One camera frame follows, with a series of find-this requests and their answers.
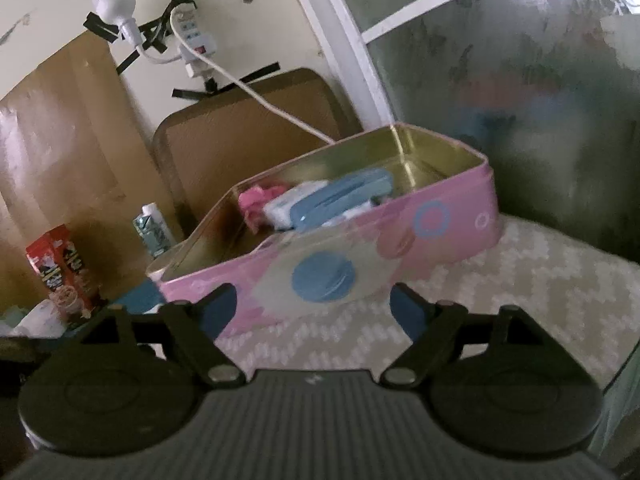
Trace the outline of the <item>white power strip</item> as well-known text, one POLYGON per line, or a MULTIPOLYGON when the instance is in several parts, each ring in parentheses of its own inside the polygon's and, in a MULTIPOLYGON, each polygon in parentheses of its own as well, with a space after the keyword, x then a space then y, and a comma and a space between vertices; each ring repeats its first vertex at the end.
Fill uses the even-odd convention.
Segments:
POLYGON ((171 11, 171 31, 178 41, 178 49, 186 73, 190 78, 209 78, 213 67, 203 61, 211 60, 216 53, 216 42, 211 34, 200 26, 198 10, 194 3, 181 3, 171 11))

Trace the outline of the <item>brown tray leaning on wall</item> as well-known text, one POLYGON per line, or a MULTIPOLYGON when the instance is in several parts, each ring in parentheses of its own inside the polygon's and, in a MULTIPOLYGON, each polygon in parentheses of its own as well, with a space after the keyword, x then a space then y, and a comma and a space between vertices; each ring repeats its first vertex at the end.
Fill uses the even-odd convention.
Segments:
MULTIPOLYGON (((362 130, 341 92, 309 68, 257 81, 253 89, 334 140, 362 130)), ((165 118, 151 150, 174 203, 178 233, 187 237, 233 185, 321 145, 242 90, 232 89, 165 118)))

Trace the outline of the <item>white light bulb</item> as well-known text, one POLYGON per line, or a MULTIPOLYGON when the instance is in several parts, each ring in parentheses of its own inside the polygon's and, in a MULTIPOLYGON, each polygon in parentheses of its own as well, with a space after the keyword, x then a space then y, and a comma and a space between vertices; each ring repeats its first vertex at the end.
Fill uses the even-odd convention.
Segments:
POLYGON ((134 18, 137 0, 92 0, 92 2, 94 12, 105 24, 116 26, 136 50, 142 47, 142 33, 134 18))

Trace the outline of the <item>pink cloth in tin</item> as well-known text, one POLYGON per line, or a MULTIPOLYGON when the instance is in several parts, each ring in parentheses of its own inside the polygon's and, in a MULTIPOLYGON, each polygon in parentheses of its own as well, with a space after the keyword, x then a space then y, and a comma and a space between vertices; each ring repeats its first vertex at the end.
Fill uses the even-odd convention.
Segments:
POLYGON ((266 188, 254 185, 239 195, 238 205, 250 232, 257 233, 260 227, 267 223, 264 207, 287 190, 286 185, 273 185, 266 188))

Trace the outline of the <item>brown cardboard sheet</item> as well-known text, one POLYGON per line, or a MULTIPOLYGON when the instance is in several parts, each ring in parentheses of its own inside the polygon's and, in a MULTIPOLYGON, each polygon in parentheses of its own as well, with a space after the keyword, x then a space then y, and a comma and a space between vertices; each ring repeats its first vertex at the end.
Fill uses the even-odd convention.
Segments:
POLYGON ((44 297, 25 250, 60 224, 105 298, 138 286, 150 257, 132 220, 148 203, 178 226, 111 52, 84 32, 1 101, 1 307, 44 297))

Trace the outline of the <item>green drink carton white cap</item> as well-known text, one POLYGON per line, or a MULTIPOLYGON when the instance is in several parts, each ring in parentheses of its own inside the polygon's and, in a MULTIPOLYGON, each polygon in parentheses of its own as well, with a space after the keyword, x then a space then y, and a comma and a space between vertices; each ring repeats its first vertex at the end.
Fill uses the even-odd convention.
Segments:
POLYGON ((168 252, 177 244, 156 203, 143 205, 140 214, 132 220, 132 224, 153 259, 168 252))

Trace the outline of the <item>red cereal box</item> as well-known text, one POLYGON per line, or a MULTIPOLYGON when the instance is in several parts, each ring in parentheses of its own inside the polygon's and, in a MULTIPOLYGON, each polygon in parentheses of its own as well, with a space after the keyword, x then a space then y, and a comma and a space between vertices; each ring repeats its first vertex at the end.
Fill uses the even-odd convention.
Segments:
POLYGON ((65 224, 29 244, 26 257, 69 326, 88 321, 103 304, 99 286, 65 224))

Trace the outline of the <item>light blue cloth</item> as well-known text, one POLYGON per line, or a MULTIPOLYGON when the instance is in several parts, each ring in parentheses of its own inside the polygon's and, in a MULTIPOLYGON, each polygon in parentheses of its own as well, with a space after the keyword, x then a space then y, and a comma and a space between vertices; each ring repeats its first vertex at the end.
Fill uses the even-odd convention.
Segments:
POLYGON ((266 203, 262 212, 264 213, 270 226, 277 231, 292 229, 291 209, 292 207, 329 184, 328 180, 306 181, 289 188, 283 194, 266 203))

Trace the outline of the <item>blue plastic case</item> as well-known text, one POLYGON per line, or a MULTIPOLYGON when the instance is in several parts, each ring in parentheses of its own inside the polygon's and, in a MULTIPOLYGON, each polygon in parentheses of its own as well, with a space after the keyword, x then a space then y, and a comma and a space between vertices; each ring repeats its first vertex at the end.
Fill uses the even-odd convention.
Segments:
POLYGON ((290 209, 294 230, 310 230, 374 198, 392 194, 394 177, 384 168, 346 174, 295 203, 290 209))

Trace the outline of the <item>frosted glass door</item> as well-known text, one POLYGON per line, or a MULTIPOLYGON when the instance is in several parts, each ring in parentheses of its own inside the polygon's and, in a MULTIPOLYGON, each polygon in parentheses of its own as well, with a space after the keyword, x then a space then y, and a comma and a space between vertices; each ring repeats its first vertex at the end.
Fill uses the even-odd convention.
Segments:
POLYGON ((500 209, 639 257, 639 0, 299 0, 363 127, 485 153, 500 209))

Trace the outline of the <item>pink rectangular tin box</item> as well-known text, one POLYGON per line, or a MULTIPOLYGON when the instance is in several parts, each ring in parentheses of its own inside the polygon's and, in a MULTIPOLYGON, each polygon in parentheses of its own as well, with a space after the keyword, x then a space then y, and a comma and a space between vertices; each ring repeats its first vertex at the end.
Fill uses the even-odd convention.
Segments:
POLYGON ((501 234, 488 158, 458 140, 395 124, 318 148, 244 180, 224 194, 166 266, 169 301, 198 301, 231 284, 238 304, 228 333, 300 318, 425 278, 470 258, 501 234), (299 232, 251 230, 242 192, 384 170, 389 196, 355 217, 299 232))

